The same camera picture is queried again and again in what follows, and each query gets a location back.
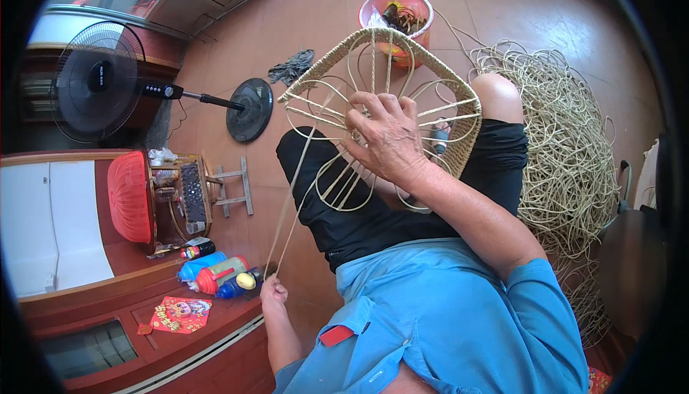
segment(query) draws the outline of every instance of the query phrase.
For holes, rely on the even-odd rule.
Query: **yellow lid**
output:
[[[244,289],[254,289],[256,287],[256,279],[248,273],[239,273],[237,275],[237,285]]]

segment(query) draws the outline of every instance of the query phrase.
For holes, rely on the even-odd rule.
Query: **woven rim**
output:
[[[435,73],[440,79],[447,79],[451,81],[443,82],[447,88],[452,90],[456,101],[469,100],[473,101],[459,106],[458,115],[480,113],[481,103],[478,101],[476,93],[471,87],[464,82],[454,71],[450,70],[440,59],[436,58],[424,47],[416,43],[408,36],[399,31],[390,28],[364,28],[354,32],[349,37],[343,40],[340,44],[334,47],[330,52],[323,56],[318,62],[314,64],[308,71],[306,71],[297,81],[292,83],[287,91],[278,98],[280,104],[289,101],[290,95],[301,95],[307,89],[316,86],[316,83],[307,82],[307,80],[319,80],[332,67],[347,57],[350,50],[357,48],[364,43],[370,43],[371,37],[375,36],[376,43],[389,43],[392,37],[392,42],[396,47],[403,51],[413,54],[415,61],[420,60],[426,67]],[[447,145],[447,150],[443,155],[443,159],[452,168],[452,173],[459,178],[467,165],[471,150],[476,142],[476,137],[481,128],[482,117],[477,116],[468,120],[456,121],[452,127],[449,140],[459,139],[456,142],[450,142]]]

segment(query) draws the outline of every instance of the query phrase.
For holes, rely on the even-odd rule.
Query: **red bucket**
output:
[[[371,14],[373,14],[374,7],[379,13],[383,13],[390,4],[395,4],[398,7],[409,8],[414,13],[414,16],[420,19],[427,19],[426,25],[414,32],[409,38],[428,49],[428,44],[431,40],[431,24],[433,23],[433,7],[428,0],[366,0],[359,9],[359,26],[366,28]],[[380,48],[385,54],[391,54],[390,45],[388,43],[378,43],[377,48]],[[399,46],[392,47],[392,64],[397,68],[409,69],[411,66],[411,57],[404,52]],[[423,65],[418,58],[414,58],[414,67],[418,68]]]

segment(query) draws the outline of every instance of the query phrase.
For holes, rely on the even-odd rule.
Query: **leg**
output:
[[[529,143],[519,91],[497,74],[478,76],[471,88],[481,101],[484,120],[460,180],[517,216]]]
[[[311,128],[299,127],[298,130],[308,135]],[[323,134],[315,131],[314,137],[323,137]],[[291,130],[282,137],[276,150],[285,176],[290,182],[305,143],[304,137]],[[312,140],[306,150],[293,192],[297,208],[304,199],[299,221],[311,229],[318,250],[325,253],[325,259],[330,263],[333,272],[345,262],[380,252],[398,243],[419,238],[452,236],[453,230],[446,223],[439,224],[425,215],[406,210],[391,210],[375,193],[366,205],[358,210],[337,211],[326,206],[315,189],[310,186],[323,164],[337,154],[337,147],[330,141]],[[337,159],[318,181],[321,192],[346,168],[347,162],[341,158]],[[352,169],[345,172],[326,201],[333,204],[343,184],[352,174]],[[363,180],[359,180],[344,208],[354,208],[364,202],[369,197],[370,189]],[[336,206],[346,192],[347,190],[340,194],[333,205]]]

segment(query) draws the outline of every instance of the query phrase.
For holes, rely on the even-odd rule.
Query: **right hand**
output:
[[[270,309],[285,309],[287,301],[287,288],[280,284],[280,279],[272,275],[263,282],[261,286],[261,303],[263,312]]]
[[[356,92],[349,102],[366,106],[371,117],[356,109],[347,113],[347,128],[359,131],[368,144],[361,147],[356,141],[343,139],[344,148],[375,175],[409,191],[430,164],[416,123],[416,102],[408,97],[398,101],[391,94],[376,96],[367,92]]]

